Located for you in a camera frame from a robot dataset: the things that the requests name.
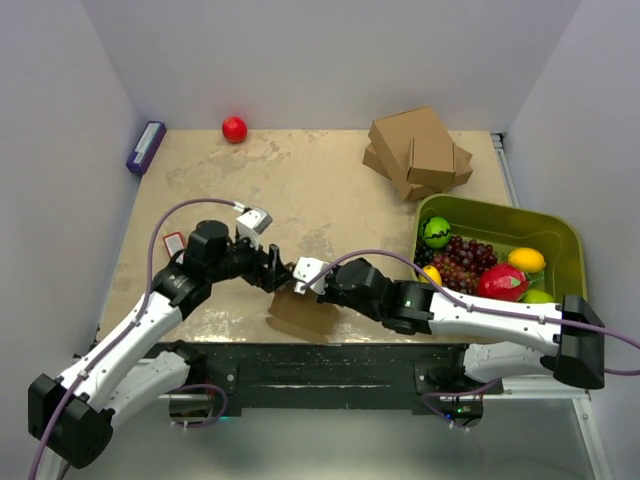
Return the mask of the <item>brown cardboard box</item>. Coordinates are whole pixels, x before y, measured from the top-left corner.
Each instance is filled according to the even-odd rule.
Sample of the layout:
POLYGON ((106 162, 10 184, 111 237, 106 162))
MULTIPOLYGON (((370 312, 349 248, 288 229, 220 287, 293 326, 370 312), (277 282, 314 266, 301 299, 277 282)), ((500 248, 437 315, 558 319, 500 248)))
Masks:
POLYGON ((313 292, 302 295, 293 290, 276 292, 267 312, 271 328, 313 344, 328 343, 340 318, 336 306, 317 303, 313 292))

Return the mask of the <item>green plastic tub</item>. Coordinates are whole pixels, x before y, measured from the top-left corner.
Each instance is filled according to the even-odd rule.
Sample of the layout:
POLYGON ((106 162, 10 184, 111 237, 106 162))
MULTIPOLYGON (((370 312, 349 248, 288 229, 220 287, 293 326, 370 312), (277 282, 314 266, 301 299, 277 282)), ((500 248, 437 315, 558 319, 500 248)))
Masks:
POLYGON ((436 216, 449 222, 454 235, 493 245, 500 260, 517 247, 538 250, 546 261, 544 280, 538 287, 557 301, 562 301, 566 294, 588 297, 581 239, 563 219, 506 205, 436 194, 417 207, 413 249, 418 247, 423 223, 436 216))

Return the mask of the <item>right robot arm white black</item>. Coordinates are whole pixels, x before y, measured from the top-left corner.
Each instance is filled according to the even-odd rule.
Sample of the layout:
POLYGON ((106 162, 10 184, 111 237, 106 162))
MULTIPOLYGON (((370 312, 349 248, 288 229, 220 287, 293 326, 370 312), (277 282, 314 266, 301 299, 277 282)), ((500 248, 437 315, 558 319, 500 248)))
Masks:
POLYGON ((391 280, 363 258, 320 263, 298 279, 320 303, 350 308, 402 335, 470 335, 470 345, 445 369, 448 386, 469 392, 498 378, 549 373, 587 390, 605 385, 604 325, 580 296, 559 304, 521 304, 456 293, 419 281, 391 280))

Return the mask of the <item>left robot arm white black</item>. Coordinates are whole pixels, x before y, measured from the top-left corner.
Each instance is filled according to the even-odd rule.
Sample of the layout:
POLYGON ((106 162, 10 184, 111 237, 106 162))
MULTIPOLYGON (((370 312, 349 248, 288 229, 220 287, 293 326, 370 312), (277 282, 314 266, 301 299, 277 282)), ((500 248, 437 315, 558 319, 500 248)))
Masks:
POLYGON ((206 220, 189 235, 148 285, 141 300, 93 350, 28 389, 28 430, 36 454, 50 449, 77 469, 97 459, 134 415, 172 390, 196 392, 207 380, 205 357, 190 347, 171 347, 149 364, 138 363, 166 333, 211 295, 214 284, 243 278, 267 293, 284 286, 292 269, 275 245, 263 249, 260 234, 271 224, 264 210, 241 214, 230 231, 206 220))

